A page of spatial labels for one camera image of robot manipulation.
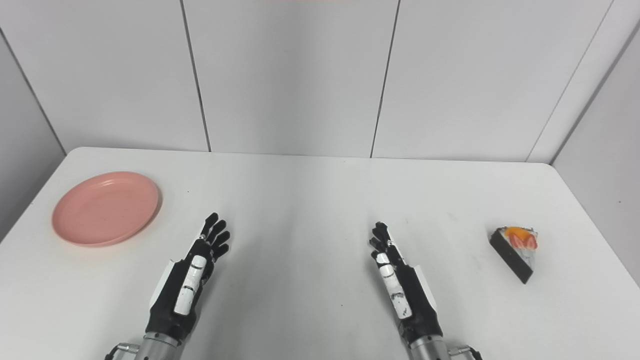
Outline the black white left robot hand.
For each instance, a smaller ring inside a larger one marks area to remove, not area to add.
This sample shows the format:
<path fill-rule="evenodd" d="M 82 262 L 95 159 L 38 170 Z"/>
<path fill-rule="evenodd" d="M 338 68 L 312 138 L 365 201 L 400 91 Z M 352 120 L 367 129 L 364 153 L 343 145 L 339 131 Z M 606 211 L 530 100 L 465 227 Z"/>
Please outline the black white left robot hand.
<path fill-rule="evenodd" d="M 171 260 L 151 297 L 147 333 L 158 333 L 182 344 L 198 319 L 195 307 L 213 275 L 215 264 L 230 249 L 231 234 L 217 212 L 204 221 L 185 257 Z"/>

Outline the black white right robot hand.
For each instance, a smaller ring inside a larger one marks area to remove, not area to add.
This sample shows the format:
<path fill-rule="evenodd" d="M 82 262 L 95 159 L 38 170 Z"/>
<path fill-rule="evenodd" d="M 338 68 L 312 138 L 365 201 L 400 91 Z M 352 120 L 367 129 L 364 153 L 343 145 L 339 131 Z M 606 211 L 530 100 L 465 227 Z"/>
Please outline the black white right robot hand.
<path fill-rule="evenodd" d="M 421 267 L 407 263 L 387 224 L 378 221 L 372 234 L 371 257 L 396 314 L 400 337 L 408 346 L 420 338 L 441 337 L 434 297 Z"/>

